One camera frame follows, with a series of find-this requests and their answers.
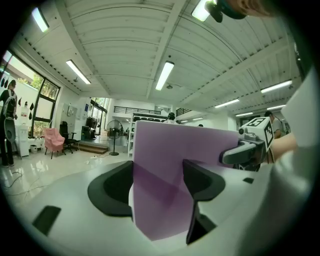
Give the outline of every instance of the white corrugated ceiling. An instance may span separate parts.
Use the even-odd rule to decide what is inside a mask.
[[[107,90],[111,98],[163,101],[208,112],[238,98],[239,103],[227,107],[235,114],[286,102],[300,85],[300,75],[284,23],[277,18],[235,20],[225,15],[222,23],[212,17],[201,22],[191,15],[197,3],[48,1],[41,6],[48,31],[42,33],[30,18],[21,32],[82,92]],[[92,84],[73,82],[76,75],[66,65],[69,59]],[[156,91],[165,61],[175,66],[163,89]],[[292,87],[260,93],[288,79],[294,79]]]

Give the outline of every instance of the railing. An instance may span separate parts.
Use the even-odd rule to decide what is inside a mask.
[[[185,109],[185,108],[178,108],[175,112],[176,112],[176,116],[181,116],[185,113],[190,112],[190,109]]]
[[[114,113],[123,113],[123,114],[141,113],[141,114],[160,115],[161,111],[134,108],[134,107],[125,107],[125,106],[114,106]]]

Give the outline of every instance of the electric fan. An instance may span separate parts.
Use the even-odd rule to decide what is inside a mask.
[[[111,156],[119,155],[118,152],[115,152],[115,145],[116,145],[116,139],[120,138],[120,131],[122,129],[123,129],[123,126],[118,120],[112,120],[106,126],[108,137],[113,140],[113,152],[110,152]]]

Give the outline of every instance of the purple panel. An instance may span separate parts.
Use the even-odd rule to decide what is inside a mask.
[[[236,131],[138,121],[133,151],[134,220],[150,239],[187,231],[193,199],[184,183],[183,159],[221,165],[221,151],[236,147]]]

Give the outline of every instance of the ceiling light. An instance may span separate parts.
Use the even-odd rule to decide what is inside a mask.
[[[244,113],[244,114],[237,114],[235,115],[236,117],[243,117],[243,116],[249,116],[249,115],[252,115],[253,113],[250,112],[250,113]]]
[[[79,70],[79,68],[74,64],[74,62],[71,59],[68,60],[66,63],[87,85],[91,84],[91,82],[85,77],[85,75]]]
[[[230,104],[232,104],[232,103],[236,103],[236,102],[238,102],[238,101],[239,101],[238,99],[234,99],[234,100],[231,100],[231,101],[229,101],[229,102],[223,103],[223,104],[221,104],[221,105],[215,106],[215,108],[216,108],[216,109],[217,109],[217,108],[221,108],[221,107],[230,105]]]
[[[42,32],[45,32],[49,28],[48,23],[37,7],[33,9],[32,16]]]
[[[210,15],[210,13],[205,9],[206,2],[209,2],[209,0],[200,0],[197,6],[194,8],[191,15],[195,17],[196,19],[204,22]]]
[[[289,86],[292,84],[292,80],[288,80],[288,81],[285,81],[285,82],[281,82],[281,83],[278,83],[276,85],[273,85],[273,86],[270,86],[268,88],[265,88],[265,89],[262,89],[261,92],[263,94],[267,93],[267,92],[270,92],[270,91],[273,91],[273,90],[276,90],[276,89],[280,89],[282,87],[285,87],[285,86]]]
[[[171,70],[174,68],[175,64],[170,61],[166,61],[159,77],[158,83],[156,84],[155,89],[161,91],[162,87],[164,86],[168,76],[170,75]]]
[[[275,109],[280,109],[283,108],[285,105],[280,105],[280,106],[272,106],[272,107],[268,107],[266,110],[275,110]]]

